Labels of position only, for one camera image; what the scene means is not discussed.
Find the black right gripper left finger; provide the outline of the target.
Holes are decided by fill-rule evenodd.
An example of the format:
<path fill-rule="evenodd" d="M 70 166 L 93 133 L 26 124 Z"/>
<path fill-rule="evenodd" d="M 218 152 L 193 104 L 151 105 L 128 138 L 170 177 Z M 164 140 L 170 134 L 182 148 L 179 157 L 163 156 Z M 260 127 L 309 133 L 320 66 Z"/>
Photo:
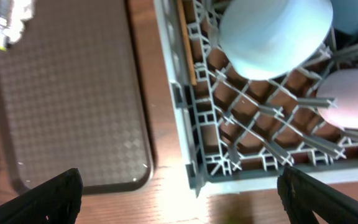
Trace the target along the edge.
<path fill-rule="evenodd" d="M 79 170 L 68 169 L 0 205 L 0 223 L 75 223 L 82 195 Z"/>

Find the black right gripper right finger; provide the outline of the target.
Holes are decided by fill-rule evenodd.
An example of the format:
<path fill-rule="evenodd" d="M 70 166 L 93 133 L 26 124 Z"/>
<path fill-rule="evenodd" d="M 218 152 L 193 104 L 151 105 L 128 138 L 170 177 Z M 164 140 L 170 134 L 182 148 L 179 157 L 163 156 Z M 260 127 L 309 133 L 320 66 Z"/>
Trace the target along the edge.
<path fill-rule="evenodd" d="M 291 223 L 358 223 L 358 201 L 308 174 L 285 166 L 277 191 Z"/>

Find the pink cup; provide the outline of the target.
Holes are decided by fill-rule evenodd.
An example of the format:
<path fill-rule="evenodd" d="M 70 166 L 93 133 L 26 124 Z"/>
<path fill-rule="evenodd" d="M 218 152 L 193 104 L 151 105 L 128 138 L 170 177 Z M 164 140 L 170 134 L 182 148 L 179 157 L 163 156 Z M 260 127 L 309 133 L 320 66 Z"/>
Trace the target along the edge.
<path fill-rule="evenodd" d="M 332 98 L 329 108 L 319 108 L 319 114 L 329 124 L 358 129 L 358 68 L 338 70 L 320 84 L 316 96 Z"/>

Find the light blue bowl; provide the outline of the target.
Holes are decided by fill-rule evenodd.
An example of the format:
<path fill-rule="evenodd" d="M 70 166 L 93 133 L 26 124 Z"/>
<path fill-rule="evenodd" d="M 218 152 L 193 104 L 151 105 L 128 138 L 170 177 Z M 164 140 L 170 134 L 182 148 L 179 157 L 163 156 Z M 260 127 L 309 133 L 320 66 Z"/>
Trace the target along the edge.
<path fill-rule="evenodd" d="M 219 45 L 249 80 L 284 75 L 321 46 L 333 21 L 330 0 L 235 0 L 219 23 Z"/>

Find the dark blue plate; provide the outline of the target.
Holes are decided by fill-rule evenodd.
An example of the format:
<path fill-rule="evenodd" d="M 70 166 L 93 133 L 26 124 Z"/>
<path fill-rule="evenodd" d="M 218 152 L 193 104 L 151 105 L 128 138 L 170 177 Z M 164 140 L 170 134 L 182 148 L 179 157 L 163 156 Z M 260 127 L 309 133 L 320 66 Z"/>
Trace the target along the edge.
<path fill-rule="evenodd" d="M 333 6 L 333 26 L 346 33 L 358 32 L 358 0 L 331 0 Z"/>

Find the yellow wrapper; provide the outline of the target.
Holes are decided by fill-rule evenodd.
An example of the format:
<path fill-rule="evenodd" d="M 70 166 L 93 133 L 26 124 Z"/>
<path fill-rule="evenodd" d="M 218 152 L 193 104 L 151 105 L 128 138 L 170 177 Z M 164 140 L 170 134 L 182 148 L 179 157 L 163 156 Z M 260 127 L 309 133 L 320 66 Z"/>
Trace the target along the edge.
<path fill-rule="evenodd" d="M 17 43 L 35 14 L 36 0 L 0 0 L 0 50 Z"/>

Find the wooden chopstick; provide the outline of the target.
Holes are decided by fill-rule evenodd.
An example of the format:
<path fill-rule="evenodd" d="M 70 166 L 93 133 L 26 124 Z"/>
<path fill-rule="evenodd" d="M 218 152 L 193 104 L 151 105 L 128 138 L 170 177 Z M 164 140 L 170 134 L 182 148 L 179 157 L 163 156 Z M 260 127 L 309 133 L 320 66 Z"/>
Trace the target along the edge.
<path fill-rule="evenodd" d="M 196 73 L 194 68 L 193 56 L 191 51 L 190 39 L 188 35 L 188 28 L 185 17 L 185 10 L 183 7 L 183 0 L 177 0 L 177 9 L 178 9 L 178 17 L 180 21 L 181 33 L 183 38 L 183 46 L 185 49 L 185 57 L 188 65 L 188 73 L 190 77 L 190 82 L 192 85 L 196 85 Z"/>

